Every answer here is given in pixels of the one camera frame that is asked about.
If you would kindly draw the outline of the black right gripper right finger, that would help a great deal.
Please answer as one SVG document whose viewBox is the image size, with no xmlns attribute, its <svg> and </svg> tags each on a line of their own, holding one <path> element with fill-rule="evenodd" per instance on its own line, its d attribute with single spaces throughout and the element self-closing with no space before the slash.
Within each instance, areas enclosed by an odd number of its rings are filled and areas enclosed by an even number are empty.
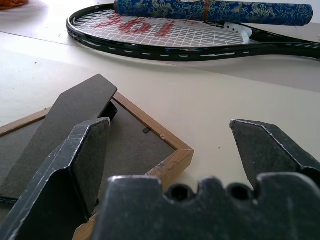
<svg viewBox="0 0 320 240">
<path fill-rule="evenodd" d="M 318 193 L 320 163 L 278 126 L 232 119 L 229 127 L 247 179 L 262 193 Z"/>
</svg>

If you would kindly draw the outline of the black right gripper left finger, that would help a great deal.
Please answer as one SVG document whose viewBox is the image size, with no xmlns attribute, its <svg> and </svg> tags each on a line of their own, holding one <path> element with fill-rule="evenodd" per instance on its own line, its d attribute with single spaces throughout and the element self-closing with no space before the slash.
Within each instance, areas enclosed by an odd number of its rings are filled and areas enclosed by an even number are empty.
<svg viewBox="0 0 320 240">
<path fill-rule="evenodd" d="M 89 221 L 104 175 L 107 117 L 77 124 L 45 159 L 0 227 L 3 240 L 70 240 Z"/>
</svg>

